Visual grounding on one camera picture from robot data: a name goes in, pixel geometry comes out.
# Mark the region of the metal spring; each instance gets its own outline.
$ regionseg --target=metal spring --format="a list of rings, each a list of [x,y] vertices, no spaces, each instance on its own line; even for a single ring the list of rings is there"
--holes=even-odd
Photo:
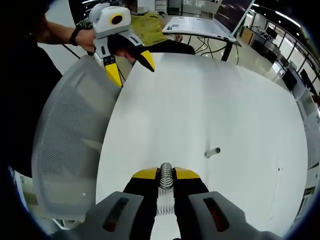
[[[156,215],[168,215],[168,214],[175,214],[175,205],[167,205],[167,206],[159,206],[156,210]]]
[[[158,188],[158,196],[164,196],[167,194],[171,194],[174,192],[174,188],[170,188],[170,189],[162,189],[162,188]]]
[[[174,185],[174,175],[172,171],[172,166],[168,162],[162,163],[160,167],[159,187],[161,189],[170,189],[173,187],[173,185]]]

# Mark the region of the wristwatch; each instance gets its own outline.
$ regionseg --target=wristwatch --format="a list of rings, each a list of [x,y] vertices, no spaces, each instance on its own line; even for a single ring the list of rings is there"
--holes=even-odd
[[[80,32],[81,30],[83,30],[83,29],[84,29],[84,28],[82,28],[82,27],[76,27],[76,28],[74,29],[73,33],[71,34],[69,41],[70,41],[70,43],[71,43],[73,46],[78,46],[78,44],[77,44],[77,42],[76,42],[76,37],[78,36],[79,32]]]

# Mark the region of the mesh chair back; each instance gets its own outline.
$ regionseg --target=mesh chair back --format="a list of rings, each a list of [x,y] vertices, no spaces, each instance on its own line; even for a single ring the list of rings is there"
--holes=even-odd
[[[120,90],[86,55],[47,99],[34,136],[32,178],[48,217],[83,220],[95,205],[101,148]]]

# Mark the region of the person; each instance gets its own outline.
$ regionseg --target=person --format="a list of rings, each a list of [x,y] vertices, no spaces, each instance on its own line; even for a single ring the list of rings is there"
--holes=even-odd
[[[5,159],[19,173],[31,177],[33,138],[38,119],[51,91],[62,77],[48,54],[38,46],[70,44],[94,52],[92,30],[75,30],[47,21],[52,0],[22,1],[7,24],[9,50],[5,49]]]
[[[182,43],[182,35],[175,35],[175,41],[162,33],[165,21],[156,12],[138,13],[137,0],[125,0],[124,6],[131,11],[131,28],[151,53],[195,54],[192,46]]]

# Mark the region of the white desk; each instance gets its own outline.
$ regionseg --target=white desk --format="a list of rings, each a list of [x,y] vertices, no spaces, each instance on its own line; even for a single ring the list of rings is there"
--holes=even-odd
[[[190,43],[191,36],[208,38],[207,45],[209,45],[209,39],[216,39],[226,42],[223,56],[221,58],[221,60],[224,62],[228,60],[233,44],[241,47],[241,44],[236,39],[234,39],[234,41],[225,39],[224,36],[226,36],[226,33],[220,27],[218,27],[218,25],[214,23],[214,20],[212,19],[209,20],[198,17],[175,16],[165,25],[162,33],[165,35],[190,35],[188,45]]]
[[[307,179],[304,125],[293,96],[250,70],[201,56],[153,54],[155,72],[134,65],[102,146],[96,202],[163,162],[195,171],[259,230],[283,235]],[[208,148],[221,152],[204,158]],[[179,234],[156,218],[152,239]]]

